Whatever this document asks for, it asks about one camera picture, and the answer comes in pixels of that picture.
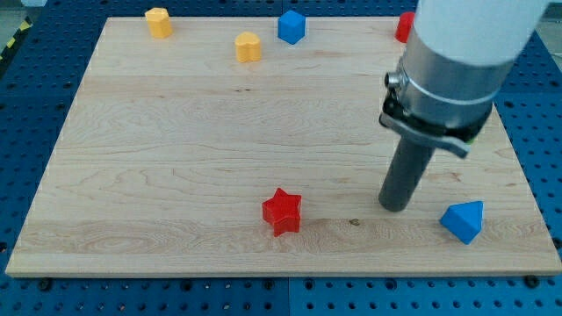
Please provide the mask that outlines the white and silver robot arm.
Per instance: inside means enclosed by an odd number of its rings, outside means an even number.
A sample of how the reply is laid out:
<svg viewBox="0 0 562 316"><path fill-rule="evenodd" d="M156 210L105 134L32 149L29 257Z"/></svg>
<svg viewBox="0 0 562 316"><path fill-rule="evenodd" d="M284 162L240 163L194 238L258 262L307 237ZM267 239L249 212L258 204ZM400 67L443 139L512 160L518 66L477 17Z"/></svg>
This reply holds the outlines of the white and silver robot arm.
<svg viewBox="0 0 562 316"><path fill-rule="evenodd" d="M547 0L425 0L396 69L385 75L382 126L408 153L464 158Z"/></svg>

